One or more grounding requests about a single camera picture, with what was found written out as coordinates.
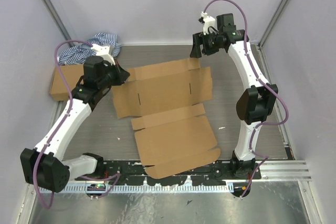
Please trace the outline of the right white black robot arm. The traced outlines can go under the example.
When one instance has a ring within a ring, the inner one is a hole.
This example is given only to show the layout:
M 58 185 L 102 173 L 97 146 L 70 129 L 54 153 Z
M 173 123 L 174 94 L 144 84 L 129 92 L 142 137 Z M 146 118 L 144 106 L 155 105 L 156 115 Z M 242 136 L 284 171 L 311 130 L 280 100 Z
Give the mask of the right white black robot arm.
M 236 103 L 240 119 L 238 143 L 230 159 L 230 171 L 243 179 L 255 168 L 255 148 L 261 123 L 271 115 L 278 87 L 270 84 L 253 57 L 249 38 L 243 29 L 238 30 L 233 14 L 212 17 L 202 12 L 199 22 L 203 30 L 193 35 L 190 56 L 200 58 L 224 49 L 233 60 L 243 83 L 244 92 Z

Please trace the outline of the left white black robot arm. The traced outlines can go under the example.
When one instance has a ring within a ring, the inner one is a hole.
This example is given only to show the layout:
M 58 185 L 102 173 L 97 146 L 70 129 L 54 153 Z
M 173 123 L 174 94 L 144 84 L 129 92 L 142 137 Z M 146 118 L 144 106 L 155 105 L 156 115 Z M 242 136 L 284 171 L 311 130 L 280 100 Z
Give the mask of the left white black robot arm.
M 124 84 L 130 73 L 101 56 L 88 57 L 82 68 L 83 74 L 56 123 L 33 149 L 25 148 L 20 154 L 25 182 L 36 188 L 58 193 L 70 180 L 82 176 L 100 180 L 106 173 L 99 155 L 84 153 L 67 161 L 63 157 L 80 125 L 111 87 Z

